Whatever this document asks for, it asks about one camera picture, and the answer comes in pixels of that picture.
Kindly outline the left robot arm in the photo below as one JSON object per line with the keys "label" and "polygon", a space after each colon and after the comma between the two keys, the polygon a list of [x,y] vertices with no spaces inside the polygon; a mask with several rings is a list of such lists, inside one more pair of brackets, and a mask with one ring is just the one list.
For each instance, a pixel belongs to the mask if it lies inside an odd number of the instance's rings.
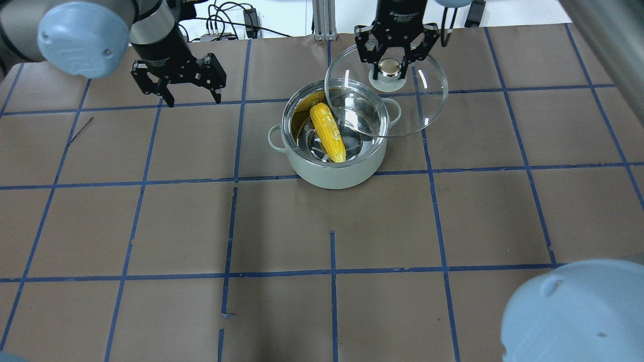
{"label": "left robot arm", "polygon": [[126,49],[138,59],[131,76],[143,94],[175,98],[171,84],[210,91],[217,104],[227,74],[216,55],[195,57],[180,22],[196,19],[194,1],[2,1],[2,78],[19,63],[48,61],[69,75],[111,75]]}

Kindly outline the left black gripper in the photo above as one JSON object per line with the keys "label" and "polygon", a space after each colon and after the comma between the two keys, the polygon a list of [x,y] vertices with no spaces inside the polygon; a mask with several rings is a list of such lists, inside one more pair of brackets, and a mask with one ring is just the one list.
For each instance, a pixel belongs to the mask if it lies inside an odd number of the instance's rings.
{"label": "left black gripper", "polygon": [[178,24],[156,43],[136,44],[139,58],[130,71],[141,92],[161,97],[170,108],[175,97],[170,84],[194,84],[210,91],[217,105],[221,104],[221,90],[227,85],[227,73],[214,53],[201,59],[192,55]]}

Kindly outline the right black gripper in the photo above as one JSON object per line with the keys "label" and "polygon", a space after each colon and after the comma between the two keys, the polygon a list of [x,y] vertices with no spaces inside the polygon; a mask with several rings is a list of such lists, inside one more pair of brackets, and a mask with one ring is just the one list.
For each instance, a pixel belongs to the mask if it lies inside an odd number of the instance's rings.
{"label": "right black gripper", "polygon": [[425,60],[438,41],[435,23],[423,23],[427,1],[378,1],[375,19],[369,26],[356,25],[356,49],[363,63],[377,76],[379,63],[390,48],[401,48],[402,75],[416,60]]}

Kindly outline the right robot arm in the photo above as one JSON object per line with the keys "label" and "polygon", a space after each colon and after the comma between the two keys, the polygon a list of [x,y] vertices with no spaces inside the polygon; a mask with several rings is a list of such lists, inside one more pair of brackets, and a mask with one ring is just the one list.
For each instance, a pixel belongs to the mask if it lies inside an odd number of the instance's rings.
{"label": "right robot arm", "polygon": [[642,251],[642,128],[575,25],[461,28],[451,94],[334,225],[334,360],[501,361],[533,277]]}

